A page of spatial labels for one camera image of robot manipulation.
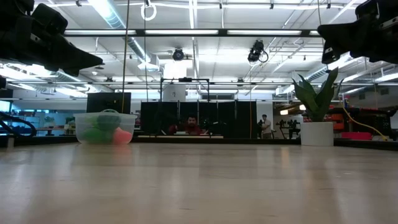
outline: black cable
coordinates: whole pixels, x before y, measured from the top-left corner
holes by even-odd
[[[13,122],[18,122],[18,123],[24,123],[32,129],[32,132],[28,136],[19,134],[19,133],[15,132],[14,130],[12,130],[8,125],[6,125],[3,121],[4,119],[8,119],[8,120],[11,120]],[[0,126],[2,126],[6,131],[8,131],[9,133],[11,133],[17,137],[33,137],[33,136],[36,136],[36,133],[37,133],[35,126],[33,126],[30,122],[24,121],[23,119],[20,119],[20,118],[9,116],[3,112],[0,112]]]
[[[261,63],[266,63],[266,62],[268,62],[268,60],[269,60],[269,55],[268,55],[268,53],[267,53],[266,51],[264,51],[264,54],[267,56],[267,60],[262,61],[262,60],[260,60],[260,58],[259,58],[259,61],[260,61]]]

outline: ceiling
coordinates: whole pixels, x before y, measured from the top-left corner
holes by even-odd
[[[170,0],[151,2],[157,4],[157,14],[151,21],[145,21],[141,16],[141,5],[144,1],[109,0],[115,5],[121,19],[127,21],[129,10],[129,29],[191,29],[189,0]],[[268,9],[262,6],[270,4],[271,0],[245,1],[222,0],[223,9],[218,6],[217,0],[198,0],[197,16],[193,17],[195,29],[313,29],[329,23],[339,15],[333,23],[347,23],[356,20],[354,8],[365,0],[357,0],[343,13],[341,8],[350,0],[331,0],[331,9],[321,8],[307,10],[281,9],[287,6],[316,6],[317,0],[274,0],[275,8]],[[321,6],[328,1],[320,0]],[[60,12],[67,20],[67,29],[110,29],[100,14],[87,1],[80,1],[82,7],[75,5],[75,1],[41,0],[36,4],[44,3]],[[251,9],[240,7],[245,4]],[[248,64],[249,49],[256,40],[262,40],[265,45],[272,43],[267,52],[269,61],[261,66],[252,67]],[[101,37],[96,44],[96,38],[69,37],[68,40],[78,48],[101,57],[105,65],[103,70],[87,68],[81,71],[81,76],[102,82],[107,77],[121,81],[123,77],[125,41],[120,37]],[[193,55],[193,40],[191,37],[137,37],[139,45],[147,52],[158,55],[160,64],[171,61],[170,52],[180,47],[187,55]],[[252,82],[290,82],[295,74],[306,75],[309,71],[322,67],[323,51],[321,38],[276,38],[272,37],[196,37],[198,44],[198,74],[197,77],[209,78],[213,81],[236,82],[238,78]],[[129,47],[127,47],[126,81],[138,82],[160,80],[159,72],[146,72],[138,69],[139,61]],[[184,61],[188,66],[188,77],[194,77],[192,59]],[[352,75],[365,69],[363,58],[342,68],[341,75]],[[111,85],[112,89],[120,86]],[[277,86],[259,86],[258,89],[275,90]],[[145,88],[141,85],[128,85],[127,88]]]

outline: person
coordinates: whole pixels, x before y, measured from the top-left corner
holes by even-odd
[[[263,124],[261,125],[262,139],[272,139],[271,122],[267,120],[266,114],[262,115],[262,119],[264,120]]]
[[[198,119],[197,116],[194,114],[188,115],[187,122],[180,127],[181,131],[185,131],[189,135],[199,135],[201,134],[201,129],[197,125]],[[177,125],[171,125],[169,127],[169,134],[175,134],[177,131],[180,131],[178,129]]]

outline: green leaves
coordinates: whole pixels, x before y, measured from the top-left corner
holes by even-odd
[[[313,122],[322,122],[323,117],[328,112],[330,102],[335,97],[335,87],[333,84],[337,75],[338,68],[330,72],[318,94],[316,94],[312,85],[303,76],[299,75],[302,79],[299,84],[293,80],[296,97],[304,104]]]

